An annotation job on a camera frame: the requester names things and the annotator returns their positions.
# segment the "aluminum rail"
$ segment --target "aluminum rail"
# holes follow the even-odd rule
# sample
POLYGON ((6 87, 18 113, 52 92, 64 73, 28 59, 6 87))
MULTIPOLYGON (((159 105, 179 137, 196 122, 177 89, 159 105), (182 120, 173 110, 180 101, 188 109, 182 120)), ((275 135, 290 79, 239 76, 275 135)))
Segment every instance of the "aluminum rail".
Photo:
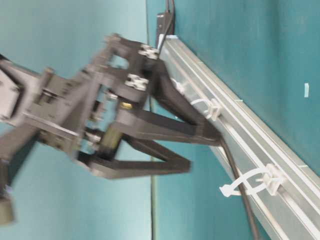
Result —
MULTIPOLYGON (((211 121, 222 132, 240 175, 274 164, 285 176, 276 195, 267 190, 250 195, 254 214, 271 239, 320 239, 320 178, 177 37, 167 38, 160 57, 190 102, 205 100, 194 105, 199 111, 207 110, 212 99, 220 104, 219 117, 211 121)), ((233 179, 223 149, 211 149, 233 179)), ((247 190, 258 185, 255 180, 244 181, 247 190)))

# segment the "white tape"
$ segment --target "white tape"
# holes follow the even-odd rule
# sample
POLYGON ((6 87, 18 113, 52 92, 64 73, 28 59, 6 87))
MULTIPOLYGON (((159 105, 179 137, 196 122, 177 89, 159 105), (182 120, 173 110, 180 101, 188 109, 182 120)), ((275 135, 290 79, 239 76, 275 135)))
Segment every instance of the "white tape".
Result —
POLYGON ((308 97, 309 97, 309 90, 310 90, 309 83, 305 83, 305 84, 304 84, 304 97, 305 97, 305 98, 308 98, 308 97))

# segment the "wire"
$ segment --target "wire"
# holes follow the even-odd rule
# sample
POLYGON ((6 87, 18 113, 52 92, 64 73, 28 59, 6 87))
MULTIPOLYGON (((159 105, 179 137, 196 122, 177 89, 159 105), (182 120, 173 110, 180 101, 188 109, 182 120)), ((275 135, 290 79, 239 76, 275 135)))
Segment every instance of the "wire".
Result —
POLYGON ((164 46, 164 43, 166 41, 166 38, 167 38, 167 35, 168 35, 168 32, 169 32, 169 29, 170 27, 172 26, 172 24, 174 23, 174 19, 175 19, 175 1, 174 0, 171 0, 171 7, 172 7, 172 15, 171 15, 171 18, 170 18, 170 21, 168 23, 168 25, 166 26, 166 29, 164 31, 164 34, 163 34, 163 38, 161 40, 161 43, 160 43, 160 46, 159 46, 159 55, 161 54, 161 50, 164 46))
MULTIPOLYGON (((160 44, 159 49, 158 49, 159 50, 159 55, 160 55, 160 53, 162 51, 162 48, 164 46, 164 43, 166 41, 169 29, 172 26, 172 24, 174 22, 174 19, 175 19, 175 1, 171 0, 171 4, 172 4, 172 15, 171 15, 170 22, 168 23, 168 25, 167 25, 167 27, 165 29, 165 32, 163 34, 163 38, 161 40, 161 44, 160 44)), ((170 10, 169 10, 169 0, 165 1, 165 11, 166 12, 170 12, 170 10)), ((232 154, 231 154, 231 152, 230 152, 230 150, 228 148, 228 145, 226 144, 226 142, 225 142, 225 140, 223 138, 221 138, 220 144, 221 144, 221 147, 223 148, 223 150, 225 152, 225 155, 226 155, 226 157, 228 159, 228 162, 229 162, 229 164, 231 166, 234 178, 235 179, 239 178, 239 173, 238 173, 238 170, 237 170, 237 167, 236 167, 235 160, 233 159, 232 154)), ((256 221, 255 221, 255 216, 254 216, 254 213, 252 211, 248 196, 246 194, 245 186, 242 183, 242 184, 240 184, 238 186, 238 188, 239 188, 239 191, 241 193, 243 205, 244 205, 244 208, 245 208, 245 211, 246 211, 246 214, 247 214, 247 218, 248 218, 248 221, 249 221, 249 225, 250 225, 250 228, 251 228, 253 239, 254 240, 259 240, 260 239, 259 230, 258 230, 256 221)))
POLYGON ((166 12, 166 13, 170 13, 170 10, 169 10, 169 0, 165 0, 165 12, 166 12))
MULTIPOLYGON (((225 152, 226 158, 228 159, 228 162, 229 162, 230 167, 232 169, 232 173, 233 173, 234 178, 235 179, 239 178, 239 172, 237 170, 235 160, 232 157, 232 154, 231 154, 231 152, 230 152, 230 150, 228 148, 228 145, 226 144, 226 142, 225 142, 225 140, 223 138, 221 138, 220 144, 221 144, 221 147, 223 148, 223 150, 225 152)), ((252 208, 250 206, 250 202, 249 202, 248 196, 246 194, 245 186, 244 186, 243 183, 241 183, 238 186, 238 188, 239 188, 240 193, 241 193, 243 205, 244 205, 247 217, 248 217, 248 221, 249 221, 249 225, 250 225, 250 228, 251 228, 253 239, 254 240, 259 240, 260 239, 259 230, 258 230, 256 221, 255 221, 254 213, 253 213, 252 208)))

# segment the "green wall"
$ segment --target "green wall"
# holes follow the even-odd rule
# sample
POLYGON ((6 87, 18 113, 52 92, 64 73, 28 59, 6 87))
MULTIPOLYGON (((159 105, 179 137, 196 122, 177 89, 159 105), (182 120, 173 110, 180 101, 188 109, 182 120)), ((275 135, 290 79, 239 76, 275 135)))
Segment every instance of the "green wall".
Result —
MULTIPOLYGON (((0 2, 0 53, 42 72, 71 77, 117 32, 147 41, 144 0, 0 2)), ((8 130, 0 125, 0 132, 8 130)), ((149 157, 128 149, 122 159, 149 157)), ((17 222, 1 240, 150 240, 150 178, 92 176, 64 153, 38 144, 13 186, 17 222)))

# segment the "metal plate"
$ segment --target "metal plate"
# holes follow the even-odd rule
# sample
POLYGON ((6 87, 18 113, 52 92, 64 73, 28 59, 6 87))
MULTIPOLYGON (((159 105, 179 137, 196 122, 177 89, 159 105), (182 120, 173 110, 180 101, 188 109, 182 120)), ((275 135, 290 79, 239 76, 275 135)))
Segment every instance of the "metal plate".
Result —
MULTIPOLYGON (((37 73, 29 71, 18 65, 14 65, 12 62, 7 60, 0 61, 0 67, 8 72, 14 79, 19 80, 19 84, 23 86, 23 95, 21 97, 21 100, 19 100, 19 106, 15 110, 14 116, 12 116, 12 118, 8 121, 5 121, 7 124, 10 124, 12 126, 18 126, 23 122, 25 118, 24 112, 27 110, 27 108, 34 101, 36 95, 38 94, 41 87, 41 80, 38 78, 37 73)), ((1 97, 0 105, 2 105, 3 99, 7 98, 1 97)))
POLYGON ((11 118, 19 95, 18 86, 0 70, 0 121, 11 118))

